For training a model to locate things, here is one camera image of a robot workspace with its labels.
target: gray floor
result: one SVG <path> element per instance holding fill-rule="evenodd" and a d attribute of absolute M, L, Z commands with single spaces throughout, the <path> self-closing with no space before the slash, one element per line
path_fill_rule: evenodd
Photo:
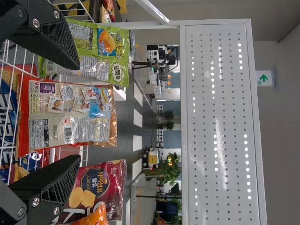
<path fill-rule="evenodd" d="M 118 146 L 117 147 L 96 147 L 89 148 L 89 165 L 105 161 L 126 159 L 127 161 L 127 182 L 125 185 L 123 203 L 123 222 L 125 225 L 126 203 L 131 195 L 132 164 L 142 157 L 143 150 L 133 151 L 133 135 L 142 136 L 142 146 L 155 146 L 156 143 L 156 114 L 151 109 L 146 98 L 143 96 L 142 106 L 134 97 L 134 78 L 130 75 L 129 88 L 126 88 L 126 101 L 116 102 L 118 122 Z M 142 115 L 142 127 L 133 124 L 133 114 L 136 109 Z"/>

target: white frame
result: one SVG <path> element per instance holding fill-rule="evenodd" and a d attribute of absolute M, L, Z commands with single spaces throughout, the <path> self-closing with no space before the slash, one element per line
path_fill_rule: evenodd
<path fill-rule="evenodd" d="M 186 36 L 185 26 L 187 25 L 220 25 L 220 24 L 245 24 L 247 34 L 247 49 L 249 57 L 249 72 L 251 82 L 253 126 L 255 134 L 255 159 L 257 175 L 257 191 L 259 203 L 260 224 L 267 225 L 267 212 L 265 201 L 263 158 L 260 138 L 260 122 L 258 114 L 257 85 L 255 75 L 254 50 L 252 39 L 252 28 L 250 19 L 224 19 L 224 20 L 185 20 L 170 21 L 156 9 L 148 0 L 135 0 L 148 13 L 153 15 L 157 21 L 153 22 L 117 22 L 101 24 L 104 26 L 118 26 L 127 30 L 148 30 L 148 29 L 180 29 L 180 98 L 181 98 L 181 156 L 182 156 L 182 190 L 188 190 L 188 115 L 187 115 L 187 78 L 186 78 Z M 182 192 L 182 222 L 189 224 L 188 213 L 188 191 Z"/>

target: green snack bag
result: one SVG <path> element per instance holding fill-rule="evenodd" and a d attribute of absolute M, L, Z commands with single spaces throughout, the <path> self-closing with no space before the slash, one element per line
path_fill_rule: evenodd
<path fill-rule="evenodd" d="M 66 69 L 41 59 L 40 77 L 64 74 L 129 86 L 129 31 L 67 19 L 80 60 L 80 70 Z"/>

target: ceiling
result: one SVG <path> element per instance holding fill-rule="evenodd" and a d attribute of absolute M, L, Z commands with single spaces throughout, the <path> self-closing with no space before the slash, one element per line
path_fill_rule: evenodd
<path fill-rule="evenodd" d="M 300 22 L 299 0 L 150 0 L 170 20 L 238 19 L 252 20 L 255 41 L 281 40 Z M 154 18 L 134 0 L 127 0 L 132 21 Z"/>

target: red snack bag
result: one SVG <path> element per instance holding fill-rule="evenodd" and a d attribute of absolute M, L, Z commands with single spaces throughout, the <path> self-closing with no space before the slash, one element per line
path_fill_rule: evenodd
<path fill-rule="evenodd" d="M 104 0 L 103 2 L 104 2 L 104 6 L 105 6 L 106 10 L 109 13 L 111 21 L 116 22 L 116 18 L 114 16 L 113 0 Z"/>
<path fill-rule="evenodd" d="M 125 160 L 79 168 L 73 191 L 58 221 L 60 223 L 77 221 L 96 211 L 101 202 L 106 204 L 108 220 L 122 220 L 126 176 Z"/>

